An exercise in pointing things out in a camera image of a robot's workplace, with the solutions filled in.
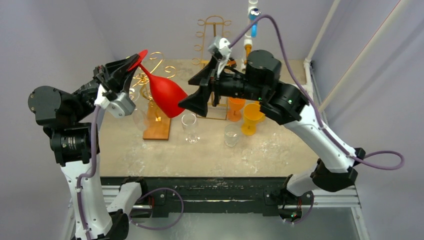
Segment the red plastic goblet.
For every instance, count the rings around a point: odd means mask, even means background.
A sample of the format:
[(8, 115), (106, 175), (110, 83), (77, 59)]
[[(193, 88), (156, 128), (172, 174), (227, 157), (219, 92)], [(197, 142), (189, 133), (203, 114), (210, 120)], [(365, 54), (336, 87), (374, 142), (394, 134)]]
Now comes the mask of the red plastic goblet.
[(178, 107), (179, 101), (183, 100), (188, 95), (174, 81), (162, 76), (151, 74), (142, 65), (142, 61), (147, 54), (147, 49), (139, 52), (139, 60), (130, 68), (130, 71), (135, 70), (136, 68), (141, 68), (149, 79), (148, 84), (153, 101), (168, 118), (175, 118), (184, 111), (184, 108)]

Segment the clear wine glass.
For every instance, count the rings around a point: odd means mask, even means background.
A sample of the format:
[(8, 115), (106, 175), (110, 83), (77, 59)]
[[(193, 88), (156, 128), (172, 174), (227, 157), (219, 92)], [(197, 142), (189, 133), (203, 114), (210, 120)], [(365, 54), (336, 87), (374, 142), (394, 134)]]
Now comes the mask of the clear wine glass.
[(130, 87), (129, 88), (129, 97), (135, 104), (135, 109), (132, 113), (132, 118), (136, 127), (144, 132), (149, 127), (149, 120), (145, 112), (145, 105), (142, 101), (140, 87)]

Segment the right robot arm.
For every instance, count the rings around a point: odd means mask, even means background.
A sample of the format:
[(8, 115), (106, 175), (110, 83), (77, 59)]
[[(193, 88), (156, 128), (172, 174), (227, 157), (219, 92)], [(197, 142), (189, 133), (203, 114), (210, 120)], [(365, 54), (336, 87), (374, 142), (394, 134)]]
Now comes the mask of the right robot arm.
[(312, 190), (337, 192), (353, 186), (358, 177), (354, 158), (363, 158), (365, 151), (331, 136), (331, 130), (319, 122), (308, 95), (280, 81), (281, 68), (282, 63), (266, 50), (255, 50), (248, 55), (245, 73), (237, 70), (218, 73), (217, 60), (212, 57), (188, 82), (197, 85), (198, 90), (178, 105), (204, 117), (210, 98), (215, 104), (222, 96), (258, 101), (261, 113), (302, 139), (317, 154), (318, 161), (311, 170), (291, 175), (284, 182), (280, 196), (288, 204)]

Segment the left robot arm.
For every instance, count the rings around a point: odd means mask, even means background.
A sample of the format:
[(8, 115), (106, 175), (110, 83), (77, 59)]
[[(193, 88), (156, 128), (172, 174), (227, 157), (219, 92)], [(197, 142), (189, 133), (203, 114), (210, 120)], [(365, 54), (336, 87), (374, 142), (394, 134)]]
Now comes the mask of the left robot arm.
[(142, 50), (96, 66), (92, 80), (72, 93), (43, 85), (29, 94), (28, 108), (48, 136), (55, 161), (69, 187), (76, 240), (126, 239), (132, 206), (149, 199), (149, 191), (140, 180), (126, 180), (112, 204), (105, 204), (98, 139), (100, 110), (116, 118), (134, 112), (131, 82), (146, 55), (147, 50)]

